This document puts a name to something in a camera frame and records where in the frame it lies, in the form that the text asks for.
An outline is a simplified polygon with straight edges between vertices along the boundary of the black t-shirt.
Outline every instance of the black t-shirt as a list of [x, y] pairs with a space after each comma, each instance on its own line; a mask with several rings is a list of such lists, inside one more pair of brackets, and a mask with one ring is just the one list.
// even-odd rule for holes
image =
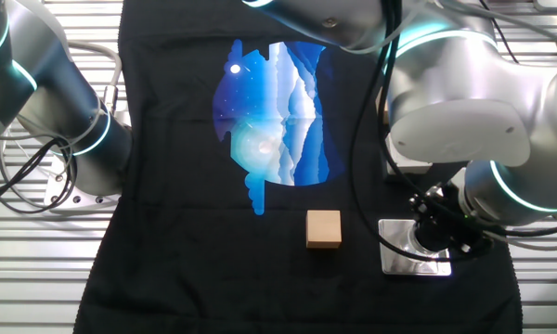
[[[348, 172], [371, 59], [229, 0], [126, 0], [120, 51], [135, 146], [75, 333], [521, 332], [504, 245], [452, 277], [382, 273]], [[409, 218], [376, 123], [371, 109], [355, 149], [361, 204]], [[341, 212], [341, 248], [306, 248], [307, 210]]]

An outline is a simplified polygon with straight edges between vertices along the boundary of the metal mounting base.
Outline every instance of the metal mounting base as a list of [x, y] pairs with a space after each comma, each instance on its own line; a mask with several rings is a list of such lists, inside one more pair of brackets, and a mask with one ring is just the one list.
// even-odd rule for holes
[[[58, 158], [54, 157], [50, 170], [54, 173], [60, 173], [64, 170], [64, 163]], [[47, 190], [45, 191], [45, 205], [52, 203], [53, 198], [57, 198], [64, 187], [64, 181], [58, 180], [55, 175], [49, 176], [47, 180]], [[84, 193], [83, 191], [75, 188], [72, 195], [62, 205], [51, 212], [57, 214], [77, 215], [88, 214], [93, 212], [101, 212], [104, 209], [112, 208], [118, 205], [120, 196], [93, 196]]]
[[[414, 220], [394, 220], [382, 219], [379, 223], [380, 235], [397, 246], [401, 250], [415, 253], [417, 255], [431, 256], [434, 258], [449, 258], [449, 252], [442, 250], [436, 255], [423, 253], [418, 250], [416, 245], [408, 242], [408, 233], [414, 229]], [[382, 270], [386, 275], [406, 275], [406, 276], [450, 276], [452, 266], [450, 263], [421, 262], [411, 260], [402, 255], [388, 250], [383, 245], [382, 251]]]

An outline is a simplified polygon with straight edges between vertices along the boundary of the small wooden cube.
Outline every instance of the small wooden cube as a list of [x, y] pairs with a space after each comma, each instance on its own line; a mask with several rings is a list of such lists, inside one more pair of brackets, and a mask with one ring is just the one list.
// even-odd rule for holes
[[337, 249], [341, 246], [341, 212], [310, 210], [305, 225], [308, 249]]

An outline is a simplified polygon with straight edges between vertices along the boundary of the robotic arm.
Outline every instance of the robotic arm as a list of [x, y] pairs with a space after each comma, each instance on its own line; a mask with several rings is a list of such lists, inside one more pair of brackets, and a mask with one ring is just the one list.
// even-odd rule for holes
[[[243, 2], [355, 54], [378, 54], [385, 38], [379, 0]], [[471, 161], [443, 191], [435, 187], [427, 194], [453, 203], [461, 216], [483, 225], [517, 226], [557, 214], [557, 68], [506, 61], [491, 20], [452, 10], [459, 3], [480, 7], [476, 0], [402, 0], [400, 42], [387, 92], [394, 146], [416, 161]], [[426, 203], [417, 198], [411, 203], [429, 220], [433, 212]], [[400, 248], [429, 257], [441, 255], [450, 238], [462, 238], [449, 230], [447, 236], [434, 236], [449, 224], [429, 223], [420, 221], [410, 232], [393, 226], [394, 233], [381, 223], [381, 232]], [[412, 268], [399, 265], [400, 271], [392, 272], [421, 272], [417, 262], [408, 262]], [[388, 270], [396, 267], [390, 264]]]
[[0, 134], [17, 116], [32, 135], [82, 138], [72, 146], [81, 190], [122, 191], [130, 129], [100, 102], [72, 62], [64, 30], [37, 0], [0, 0]]

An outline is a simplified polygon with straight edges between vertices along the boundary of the metal slatted surface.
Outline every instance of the metal slatted surface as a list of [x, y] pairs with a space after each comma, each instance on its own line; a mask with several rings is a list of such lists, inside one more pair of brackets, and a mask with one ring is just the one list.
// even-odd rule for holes
[[[122, 0], [45, 2], [58, 16], [70, 39], [117, 50]], [[557, 16], [536, 12], [531, 3], [493, 7], [557, 32]], [[510, 47], [524, 64], [557, 65], [555, 43], [525, 29], [500, 24]], [[499, 49], [507, 56], [503, 44], [499, 43]], [[72, 50], [72, 56], [87, 80], [102, 94], [112, 74], [111, 61], [78, 50]], [[118, 110], [127, 108], [123, 78], [118, 107]], [[15, 127], [15, 131], [24, 130]], [[28, 153], [38, 148], [33, 141], [21, 144]], [[6, 154], [12, 171], [25, 161], [14, 145], [6, 148]], [[46, 176], [33, 173], [19, 187], [41, 201]], [[24, 208], [14, 196], [7, 198]], [[0, 205], [0, 334], [71, 334], [84, 284], [112, 210], [63, 218], [50, 213], [20, 216]], [[556, 225], [556, 221], [548, 221], [532, 226]], [[557, 235], [540, 238], [537, 244], [555, 245]], [[524, 300], [525, 334], [557, 334], [557, 252], [512, 247], [512, 255]]]

